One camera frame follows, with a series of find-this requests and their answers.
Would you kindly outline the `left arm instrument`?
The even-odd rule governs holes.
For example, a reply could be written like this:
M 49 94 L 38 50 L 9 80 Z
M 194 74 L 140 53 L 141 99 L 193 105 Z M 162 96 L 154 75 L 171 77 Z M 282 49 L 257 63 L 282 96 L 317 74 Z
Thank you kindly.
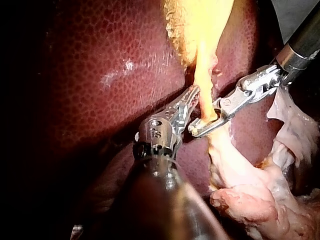
M 189 118 L 190 108 L 187 104 L 168 106 L 146 118 L 135 136 L 132 148 L 134 159 L 137 161 L 156 155 L 175 160 Z

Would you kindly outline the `right arm instrument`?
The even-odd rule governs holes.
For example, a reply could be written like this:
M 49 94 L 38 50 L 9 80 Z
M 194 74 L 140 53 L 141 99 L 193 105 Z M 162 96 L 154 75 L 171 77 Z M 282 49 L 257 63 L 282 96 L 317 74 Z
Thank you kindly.
M 305 57 L 293 48 L 283 48 L 270 64 L 242 77 L 234 90 L 222 97 L 223 117 L 232 119 L 239 110 L 272 95 L 279 86 L 290 85 L 319 53 L 316 50 L 310 57 Z

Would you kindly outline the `right arm instrument jaw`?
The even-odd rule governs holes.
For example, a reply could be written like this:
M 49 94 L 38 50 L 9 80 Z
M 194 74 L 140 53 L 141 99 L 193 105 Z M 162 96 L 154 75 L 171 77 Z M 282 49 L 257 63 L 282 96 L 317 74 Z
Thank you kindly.
M 203 121 L 200 118 L 196 118 L 188 125 L 188 132 L 194 138 L 202 138 L 212 131 L 224 126 L 230 120 L 230 118 L 224 117 L 217 118 L 216 120 L 212 121 Z
M 218 118 L 224 117 L 224 114 L 222 112 L 222 107 L 221 107 L 221 100 L 222 100 L 222 98 L 219 97 L 212 103 L 213 110 L 217 114 Z

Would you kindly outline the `left arm instrument jaw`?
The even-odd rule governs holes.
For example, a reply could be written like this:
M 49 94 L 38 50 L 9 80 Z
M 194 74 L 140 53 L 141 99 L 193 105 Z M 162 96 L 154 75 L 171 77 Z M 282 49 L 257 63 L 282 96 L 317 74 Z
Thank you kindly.
M 192 85 L 178 97 L 178 102 L 175 104 L 177 108 L 188 107 L 193 108 L 198 104 L 198 86 Z
M 189 118 L 195 107 L 199 102 L 200 87 L 191 86 L 185 96 L 185 117 Z

